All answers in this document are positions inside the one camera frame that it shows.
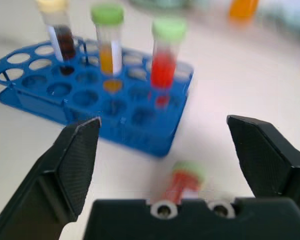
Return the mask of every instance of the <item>test tube rack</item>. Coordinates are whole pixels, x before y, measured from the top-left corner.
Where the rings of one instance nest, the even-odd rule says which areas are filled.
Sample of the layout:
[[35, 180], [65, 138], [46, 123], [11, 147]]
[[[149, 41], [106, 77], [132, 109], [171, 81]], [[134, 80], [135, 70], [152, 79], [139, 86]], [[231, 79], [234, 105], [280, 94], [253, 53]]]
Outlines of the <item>test tube rack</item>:
[[160, 91], [151, 87], [149, 54], [123, 48], [121, 73], [108, 76], [100, 71], [96, 41], [76, 38], [75, 49], [74, 58], [59, 62], [46, 41], [0, 59], [0, 84], [6, 86], [0, 102], [64, 125], [100, 116], [100, 137], [167, 155], [193, 68], [178, 62], [172, 87]]

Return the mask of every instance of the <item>white label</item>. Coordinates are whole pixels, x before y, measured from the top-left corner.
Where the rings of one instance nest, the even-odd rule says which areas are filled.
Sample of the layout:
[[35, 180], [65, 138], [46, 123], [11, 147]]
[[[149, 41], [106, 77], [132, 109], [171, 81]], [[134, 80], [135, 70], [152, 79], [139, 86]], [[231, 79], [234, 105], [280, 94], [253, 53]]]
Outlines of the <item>white label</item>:
[[64, 58], [62, 57], [55, 28], [53, 26], [47, 26], [47, 31], [50, 35], [51, 45], [54, 49], [56, 59], [58, 59], [60, 62], [63, 62]]
[[182, 193], [182, 199], [198, 199], [199, 192], [197, 191], [184, 191]]
[[122, 50], [119, 41], [111, 42], [111, 53], [112, 53], [112, 72], [118, 74], [122, 68]]

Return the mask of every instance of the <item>blurry background object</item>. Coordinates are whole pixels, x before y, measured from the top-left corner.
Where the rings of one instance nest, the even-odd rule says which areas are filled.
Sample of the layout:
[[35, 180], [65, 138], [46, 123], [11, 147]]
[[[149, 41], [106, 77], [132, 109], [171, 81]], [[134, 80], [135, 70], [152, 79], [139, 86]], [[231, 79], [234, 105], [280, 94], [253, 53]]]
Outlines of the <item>blurry background object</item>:
[[130, 0], [145, 8], [178, 9], [189, 6], [205, 8], [210, 0]]
[[293, 3], [286, 0], [265, 1], [258, 10], [256, 20], [282, 37], [300, 43], [300, 0]]
[[233, 0], [229, 18], [240, 23], [250, 22], [255, 16], [259, 0]]

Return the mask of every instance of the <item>fallen test tube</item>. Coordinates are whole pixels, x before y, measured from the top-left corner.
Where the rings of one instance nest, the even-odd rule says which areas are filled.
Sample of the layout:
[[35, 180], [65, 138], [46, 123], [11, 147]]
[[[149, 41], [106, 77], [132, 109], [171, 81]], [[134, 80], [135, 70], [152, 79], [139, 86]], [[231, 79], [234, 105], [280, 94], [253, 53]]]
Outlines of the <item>fallen test tube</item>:
[[121, 25], [124, 10], [117, 4], [101, 3], [91, 8], [91, 17], [96, 29], [101, 71], [116, 75], [122, 70]]
[[74, 40], [67, 14], [67, 0], [36, 0], [50, 37], [55, 57], [60, 62], [76, 55]]
[[168, 89], [174, 81], [177, 55], [186, 35], [186, 22], [179, 18], [158, 18], [153, 21], [154, 38], [151, 85]]
[[183, 197], [189, 197], [190, 193], [195, 194], [197, 199], [204, 178], [204, 173], [198, 164], [179, 161], [173, 167], [171, 183], [162, 199], [177, 205], [181, 203]]

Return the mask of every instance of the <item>yellow cap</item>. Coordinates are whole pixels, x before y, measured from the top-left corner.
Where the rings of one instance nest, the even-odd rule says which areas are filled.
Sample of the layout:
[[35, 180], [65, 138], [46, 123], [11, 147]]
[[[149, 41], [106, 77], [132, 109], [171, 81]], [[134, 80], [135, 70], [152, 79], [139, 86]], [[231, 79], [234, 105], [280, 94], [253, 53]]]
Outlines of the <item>yellow cap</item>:
[[46, 14], [64, 11], [68, 7], [67, 0], [36, 0], [36, 3], [39, 10]]

